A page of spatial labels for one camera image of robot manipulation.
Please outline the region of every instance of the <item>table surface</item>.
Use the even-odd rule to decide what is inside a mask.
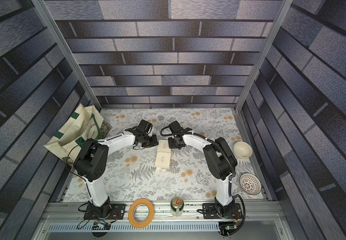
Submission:
[[[153,124],[158,139],[160,129],[177,120],[186,122],[195,132],[209,138],[223,137],[233,149],[241,140],[230,108],[209,109],[103,109],[103,118],[112,126],[107,137],[137,126],[144,119]],[[157,147],[134,150],[124,147],[108,156],[103,174],[105,190],[111,201],[134,201],[139,198],[171,200],[180,196],[184,200],[205,200],[215,197],[216,181],[209,172],[204,153],[191,146],[173,149],[170,169],[154,166]],[[239,177],[252,173],[249,159],[237,158],[236,177],[232,180],[232,194],[245,199],[262,199],[261,193],[250,195],[239,185]],[[85,202],[88,192],[84,181],[74,176],[63,202]]]

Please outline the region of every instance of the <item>tape roll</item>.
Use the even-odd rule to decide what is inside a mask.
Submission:
[[[144,221],[138,222],[134,218],[134,212],[136,208],[141,205],[146,205],[148,207],[149,214],[148,214],[148,217]],[[149,201],[148,199],[144,199],[144,198],[138,199],[129,208],[128,220],[129,220],[129,223],[135,228],[144,228],[148,226],[153,220],[153,217],[154,217],[154,207],[151,201]]]

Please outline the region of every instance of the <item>white bowl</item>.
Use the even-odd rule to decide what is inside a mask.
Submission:
[[[239,158],[248,158],[252,156],[253,150],[246,142],[236,142],[233,146],[234,154]]]

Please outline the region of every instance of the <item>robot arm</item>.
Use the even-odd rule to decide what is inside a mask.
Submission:
[[[122,134],[100,140],[88,139],[87,144],[81,145],[74,168],[86,182],[90,202],[87,209],[94,212],[95,216],[105,218],[110,213],[110,200],[102,176],[108,155],[133,144],[141,143],[142,147],[158,145],[157,137],[152,132],[152,124],[141,120],[138,126],[126,129]]]
[[[190,128],[183,129],[177,121],[172,122],[168,127],[172,134],[162,134],[167,127],[160,133],[162,136],[174,136],[168,138],[170,149],[180,149],[190,145],[204,152],[209,171],[217,179],[216,210],[219,216],[229,216],[234,205],[234,199],[231,196],[231,179],[235,176],[234,168],[237,166],[237,160],[225,139],[205,138],[194,133]],[[74,162],[74,168],[86,182],[90,196],[87,212],[92,212],[92,219],[105,218],[110,213],[110,199],[105,191],[102,176],[107,156],[133,144],[141,143],[145,148],[158,145],[156,135],[152,134],[152,128],[151,123],[141,120],[138,126],[126,129],[122,134],[100,140],[88,139],[87,144],[82,145]]]
[[[172,134],[163,134],[162,131],[168,127]],[[222,137],[215,140],[208,139],[194,133],[190,128],[183,129],[177,121],[172,122],[168,127],[163,128],[160,134],[173,136],[168,138],[170,149],[180,149],[189,145],[204,152],[209,171],[216,178],[216,210],[220,216],[228,216],[234,205],[231,179],[236,175],[234,169],[237,166],[237,160],[225,139]]]

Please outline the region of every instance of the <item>side wall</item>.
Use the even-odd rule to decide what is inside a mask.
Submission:
[[[65,163],[44,144],[88,98],[30,0],[0,0],[0,239],[30,239]]]
[[[296,239],[345,239],[346,1],[294,0],[241,113]]]

